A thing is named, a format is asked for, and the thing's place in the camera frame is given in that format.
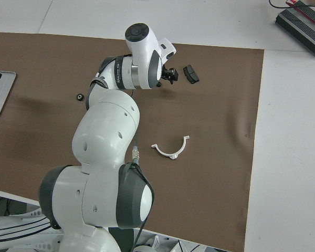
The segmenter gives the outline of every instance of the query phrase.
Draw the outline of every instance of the white tabletop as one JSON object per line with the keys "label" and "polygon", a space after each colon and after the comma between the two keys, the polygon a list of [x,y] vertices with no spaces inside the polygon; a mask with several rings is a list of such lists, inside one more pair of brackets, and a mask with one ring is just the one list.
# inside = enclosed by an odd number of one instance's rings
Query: white tabletop
{"label": "white tabletop", "polygon": [[265,49],[245,252],[315,252],[315,58],[279,12],[267,0],[0,0],[0,32],[123,39],[143,22],[173,43]]}

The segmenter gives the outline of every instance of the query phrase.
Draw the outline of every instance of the white curved bracket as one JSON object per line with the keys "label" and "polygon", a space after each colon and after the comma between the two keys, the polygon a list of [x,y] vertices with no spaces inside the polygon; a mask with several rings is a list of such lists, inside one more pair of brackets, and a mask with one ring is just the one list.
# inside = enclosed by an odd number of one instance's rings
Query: white curved bracket
{"label": "white curved bracket", "polygon": [[160,152],[160,154],[162,154],[162,155],[164,155],[164,156],[168,156],[168,157],[170,157],[171,159],[177,159],[178,155],[184,150],[185,145],[186,145],[186,141],[187,141],[187,139],[189,139],[189,138],[190,138],[190,136],[188,136],[188,135],[186,135],[185,137],[183,137],[183,145],[182,145],[182,147],[180,148],[179,151],[177,151],[177,152],[175,152],[175,153],[173,153],[173,154],[164,153],[163,151],[161,151],[161,150],[159,149],[159,147],[158,147],[157,144],[153,144],[153,145],[152,145],[152,148],[156,148],[156,149],[158,150],[158,152]]}

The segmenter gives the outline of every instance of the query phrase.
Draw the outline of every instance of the white robot link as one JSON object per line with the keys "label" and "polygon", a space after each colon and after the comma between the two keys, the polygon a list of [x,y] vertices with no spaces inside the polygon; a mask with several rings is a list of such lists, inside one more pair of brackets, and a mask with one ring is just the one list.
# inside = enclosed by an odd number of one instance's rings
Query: white robot link
{"label": "white robot link", "polygon": [[125,39],[132,54],[106,58],[92,80],[88,111],[72,140],[81,166],[50,170],[39,188],[42,213],[52,229],[64,234],[60,252],[120,252],[109,229],[143,227],[154,201],[153,188],[138,165],[136,146],[133,161],[125,164],[140,114],[134,100],[120,90],[152,89],[161,77],[171,83],[177,80],[176,70],[164,67],[176,49],[166,38],[158,41],[146,24],[130,26]]}

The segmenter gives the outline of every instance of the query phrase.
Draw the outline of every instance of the black round cap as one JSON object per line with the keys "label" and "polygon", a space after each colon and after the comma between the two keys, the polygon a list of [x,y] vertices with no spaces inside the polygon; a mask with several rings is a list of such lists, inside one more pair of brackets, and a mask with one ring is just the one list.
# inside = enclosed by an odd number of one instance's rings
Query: black round cap
{"label": "black round cap", "polygon": [[127,28],[125,38],[130,42],[139,42],[147,37],[148,33],[149,28],[146,24],[134,24]]}

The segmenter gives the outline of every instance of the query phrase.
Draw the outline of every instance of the brown paper sheet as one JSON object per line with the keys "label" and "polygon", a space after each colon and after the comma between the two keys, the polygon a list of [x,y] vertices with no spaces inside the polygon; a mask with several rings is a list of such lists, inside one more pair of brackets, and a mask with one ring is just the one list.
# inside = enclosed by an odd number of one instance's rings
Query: brown paper sheet
{"label": "brown paper sheet", "polygon": [[[145,228],[243,251],[264,52],[175,47],[167,67],[178,70],[179,81],[133,95],[140,165],[156,195]],[[17,73],[0,115],[0,191],[38,200],[49,169],[78,164],[71,140],[86,110],[76,94],[87,94],[106,56],[128,52],[122,40],[0,33],[0,70]],[[200,82],[186,80],[187,64]],[[185,135],[176,160],[151,148],[176,152]]]}

